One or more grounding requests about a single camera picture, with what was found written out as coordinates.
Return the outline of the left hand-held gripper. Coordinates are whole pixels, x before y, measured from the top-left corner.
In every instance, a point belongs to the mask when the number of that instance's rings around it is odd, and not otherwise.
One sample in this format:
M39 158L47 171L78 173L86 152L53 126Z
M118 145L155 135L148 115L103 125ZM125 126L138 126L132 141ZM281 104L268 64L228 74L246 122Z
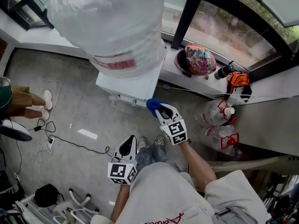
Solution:
M137 155L136 137L130 135L122 139L115 146L113 155L111 162L108 163L107 177L115 184L130 185L137 174L137 161L135 161Z

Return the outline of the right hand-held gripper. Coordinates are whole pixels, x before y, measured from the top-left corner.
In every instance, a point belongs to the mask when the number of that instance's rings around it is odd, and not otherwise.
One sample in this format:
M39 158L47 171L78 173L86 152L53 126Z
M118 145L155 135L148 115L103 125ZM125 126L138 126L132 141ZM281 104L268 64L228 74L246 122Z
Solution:
M164 137L173 146L187 141L185 121L174 106L160 104L160 108L155 110L155 114Z

